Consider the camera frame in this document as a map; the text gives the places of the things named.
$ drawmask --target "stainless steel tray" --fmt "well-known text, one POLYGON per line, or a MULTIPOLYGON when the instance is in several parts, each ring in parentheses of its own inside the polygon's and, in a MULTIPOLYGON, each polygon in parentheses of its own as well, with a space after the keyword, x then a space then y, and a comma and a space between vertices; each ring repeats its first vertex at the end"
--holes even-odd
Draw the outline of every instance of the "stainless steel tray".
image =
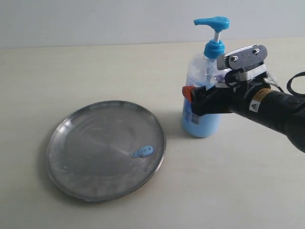
POLYGON ((165 133, 150 111, 105 101, 74 112, 58 126, 48 145, 47 170, 70 196, 111 200, 144 185, 161 165, 165 148, 165 133), (152 146, 153 154, 134 158, 144 146, 152 146))

